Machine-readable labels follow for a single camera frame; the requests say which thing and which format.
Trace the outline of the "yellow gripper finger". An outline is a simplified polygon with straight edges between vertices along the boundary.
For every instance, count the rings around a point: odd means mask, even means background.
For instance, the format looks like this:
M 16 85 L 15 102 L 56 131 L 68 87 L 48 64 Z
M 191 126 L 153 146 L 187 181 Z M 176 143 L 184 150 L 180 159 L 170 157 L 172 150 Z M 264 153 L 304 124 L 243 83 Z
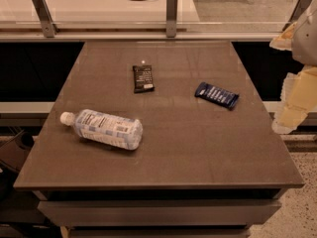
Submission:
M 279 51 L 292 51 L 292 39 L 297 23 L 288 26 L 279 36 L 273 38 L 269 46 Z
M 289 134 L 316 106 L 317 67 L 306 65 L 297 74 L 289 72 L 283 81 L 272 130 L 277 134 Z

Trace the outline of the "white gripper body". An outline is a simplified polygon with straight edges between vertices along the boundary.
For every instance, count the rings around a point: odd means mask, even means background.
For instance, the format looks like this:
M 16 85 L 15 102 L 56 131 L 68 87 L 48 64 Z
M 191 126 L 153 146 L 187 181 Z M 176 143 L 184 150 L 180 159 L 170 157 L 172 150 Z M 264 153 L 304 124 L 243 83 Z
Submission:
M 292 38 L 292 57 L 307 65 L 317 65 L 317 0 L 299 17 Z

